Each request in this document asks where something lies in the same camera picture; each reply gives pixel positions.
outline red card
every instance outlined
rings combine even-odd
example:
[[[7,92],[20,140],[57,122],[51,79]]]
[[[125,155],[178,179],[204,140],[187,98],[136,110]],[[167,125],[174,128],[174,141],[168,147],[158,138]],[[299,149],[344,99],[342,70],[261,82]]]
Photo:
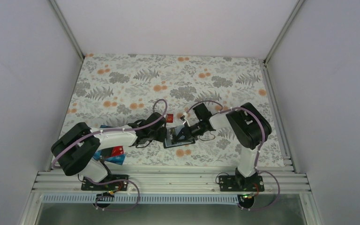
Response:
[[[166,118],[166,122],[167,123],[173,123],[173,114],[168,114],[168,116]]]
[[[122,154],[123,154],[123,146],[116,146],[112,149],[110,157],[114,157]]]

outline floral tablecloth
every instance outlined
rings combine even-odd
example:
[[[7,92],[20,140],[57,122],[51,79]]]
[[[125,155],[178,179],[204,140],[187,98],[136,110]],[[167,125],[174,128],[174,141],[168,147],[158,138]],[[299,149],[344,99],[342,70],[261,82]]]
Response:
[[[260,166],[284,166],[258,59],[169,55],[88,54],[83,63],[61,135],[78,122],[90,127],[123,126],[152,113],[153,103],[165,98],[174,122],[192,104],[215,100],[229,107],[252,103],[273,130],[262,148]],[[216,112],[219,106],[207,107]],[[157,111],[163,111],[159,103]],[[190,123],[197,122],[191,111]],[[240,143],[223,128],[206,134],[196,144],[164,149],[162,143],[125,148],[124,164],[236,166]]]

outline black mounting plate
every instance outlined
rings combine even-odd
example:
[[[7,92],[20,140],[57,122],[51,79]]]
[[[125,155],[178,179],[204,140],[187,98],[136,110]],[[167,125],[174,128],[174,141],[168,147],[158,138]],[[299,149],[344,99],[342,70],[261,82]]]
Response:
[[[246,188],[245,190],[240,187],[237,182],[235,181],[235,176],[219,176],[218,182],[220,185],[220,191],[222,192],[240,192],[240,191],[246,191],[246,192],[256,192],[256,187],[254,185],[250,185],[249,188]],[[252,183],[257,184],[259,187],[259,192],[264,191],[264,183],[263,183],[263,177],[257,176]]]
[[[119,175],[112,174],[112,175],[108,175],[101,182],[104,183],[110,180],[118,180],[118,179],[128,180],[129,176],[123,174],[119,174]],[[84,178],[82,182],[81,190],[82,191],[112,191],[112,190],[116,190],[118,187],[119,187],[118,182],[112,184],[106,184],[106,185],[95,185],[92,184],[88,179]],[[119,189],[119,191],[126,191],[127,189],[128,189],[128,184],[122,183],[122,187]]]

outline white enclosure panel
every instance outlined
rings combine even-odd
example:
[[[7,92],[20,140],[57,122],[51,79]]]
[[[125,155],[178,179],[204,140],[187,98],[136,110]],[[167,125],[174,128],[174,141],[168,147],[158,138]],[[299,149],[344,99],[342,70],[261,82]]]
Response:
[[[263,59],[297,0],[57,0],[84,54]]]
[[[360,224],[360,1],[306,1],[269,72],[323,223]]]
[[[0,224],[18,224],[80,67],[48,1],[0,1]]]

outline purple cable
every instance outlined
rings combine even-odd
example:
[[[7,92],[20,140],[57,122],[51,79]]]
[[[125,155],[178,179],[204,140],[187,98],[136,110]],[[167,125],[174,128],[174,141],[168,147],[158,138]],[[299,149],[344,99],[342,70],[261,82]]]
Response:
[[[135,131],[135,130],[141,130],[141,129],[144,129],[144,128],[147,128],[151,125],[154,125],[155,123],[157,123],[158,121],[160,121],[164,115],[166,114],[166,111],[167,111],[167,108],[168,108],[168,105],[167,105],[167,101],[163,98],[157,100],[155,103],[154,103],[154,106],[153,108],[155,107],[155,105],[157,104],[157,102],[164,102],[165,103],[165,110],[164,112],[162,113],[162,115],[156,119],[155,121],[153,121],[152,123],[149,123],[147,125],[144,125],[144,126],[141,126],[141,127],[137,127],[137,128],[129,128],[129,129],[122,129],[122,128],[117,128],[117,127],[113,127],[113,128],[107,128],[107,129],[104,129],[103,133],[106,133],[106,132],[111,132],[111,131]],[[53,162],[52,162],[52,168],[54,169],[60,169],[61,167],[59,166],[55,166],[57,160],[59,160],[60,157],[62,157],[66,152],[68,152],[71,148],[73,148],[75,145],[77,145],[78,143],[82,142],[83,140],[85,140],[86,138],[90,137],[90,136],[93,136],[93,135],[97,135],[97,134],[100,134],[102,133],[101,131],[95,131],[95,132],[92,132],[90,134],[87,134],[81,138],[79,138],[78,140],[76,140],[75,142],[73,142],[72,144],[70,144],[68,147],[66,147],[62,152],[60,152],[60,154],[58,154],[56,156],[56,158],[54,158]]]
[[[98,207],[97,206],[97,202],[102,199],[102,198],[105,198],[105,197],[110,197],[110,196],[100,196],[98,198],[96,198],[96,201],[95,201],[95,207],[96,209],[102,209],[103,211],[111,211],[111,212],[127,212],[127,211],[130,211],[132,209],[134,209],[140,202],[140,190],[139,190],[139,187],[131,180],[127,180],[127,179],[118,179],[118,180],[112,180],[112,181],[108,181],[108,182],[104,182],[104,183],[97,183],[97,182],[94,182],[92,179],[89,179],[89,178],[86,178],[88,179],[92,184],[95,184],[95,185],[106,185],[106,184],[111,184],[111,183],[115,183],[115,182],[128,182],[128,183],[131,183],[134,185],[134,187],[136,188],[137,190],[137,200],[136,200],[136,203],[128,208],[128,209],[124,209],[124,210],[111,210],[111,209],[105,209],[105,208],[101,208],[101,207]]]
[[[217,105],[219,105],[219,106],[221,107],[220,110],[223,109],[223,106],[222,106],[220,103],[216,102],[216,101],[213,101],[213,100],[203,100],[203,101],[200,101],[200,102],[197,102],[197,103],[193,104],[193,105],[186,111],[186,113],[188,113],[188,112],[189,112],[191,109],[193,109],[195,106],[197,106],[197,105],[199,105],[199,104],[201,104],[201,103],[204,103],[204,102],[213,102],[213,103],[215,103],[215,104],[217,104]]]
[[[259,171],[259,170],[257,169],[257,162],[259,161],[260,149],[262,148],[263,143],[264,143],[264,140],[265,140],[264,128],[263,128],[263,125],[262,125],[262,123],[260,122],[260,120],[257,118],[257,116],[254,115],[251,111],[249,111],[249,110],[247,110],[247,109],[245,109],[245,108],[242,108],[242,107],[234,107],[234,108],[231,108],[231,109],[229,109],[229,110],[219,111],[218,113],[219,113],[219,114],[228,113],[228,112],[230,112],[230,111],[237,110],[237,109],[243,110],[243,111],[245,111],[247,114],[251,115],[251,116],[253,117],[253,119],[255,119],[255,121],[257,122],[257,125],[259,125],[260,130],[261,130],[261,132],[262,132],[262,142],[260,142],[259,147],[257,147],[257,154],[256,154],[255,163],[254,163],[254,167],[255,167],[256,173],[257,173],[257,174],[262,174],[262,173],[267,173],[267,174],[269,174],[271,177],[274,178],[274,180],[275,180],[275,182],[277,183],[277,186],[278,186],[278,194],[277,194],[277,196],[275,197],[275,199],[274,199],[269,205],[264,206],[264,207],[261,207],[261,208],[258,208],[258,209],[248,209],[248,211],[260,211],[260,210],[265,210],[265,209],[271,207],[274,203],[276,203],[276,202],[278,201],[279,194],[281,193],[281,189],[280,189],[280,187],[279,187],[279,182],[278,182],[277,178],[276,178],[272,173],[270,173],[270,172],[268,172],[268,171]]]

